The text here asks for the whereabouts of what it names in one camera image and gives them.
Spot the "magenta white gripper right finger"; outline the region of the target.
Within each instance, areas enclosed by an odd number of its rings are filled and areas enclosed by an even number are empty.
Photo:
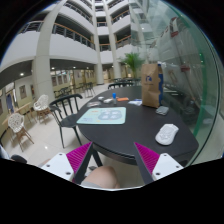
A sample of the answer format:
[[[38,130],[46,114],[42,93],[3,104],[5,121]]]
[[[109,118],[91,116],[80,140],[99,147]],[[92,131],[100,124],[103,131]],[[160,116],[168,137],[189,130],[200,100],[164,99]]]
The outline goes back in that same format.
[[[183,169],[183,166],[167,153],[158,154],[137,142],[134,145],[135,160],[144,181],[156,181]]]

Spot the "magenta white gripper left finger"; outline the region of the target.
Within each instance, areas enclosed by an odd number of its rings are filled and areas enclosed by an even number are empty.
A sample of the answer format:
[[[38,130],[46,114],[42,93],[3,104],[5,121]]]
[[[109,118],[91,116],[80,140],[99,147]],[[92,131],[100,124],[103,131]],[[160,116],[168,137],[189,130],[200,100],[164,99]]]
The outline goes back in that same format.
[[[42,166],[42,169],[70,182],[81,183],[84,179],[92,152],[92,143],[89,142],[67,154],[56,154]]]

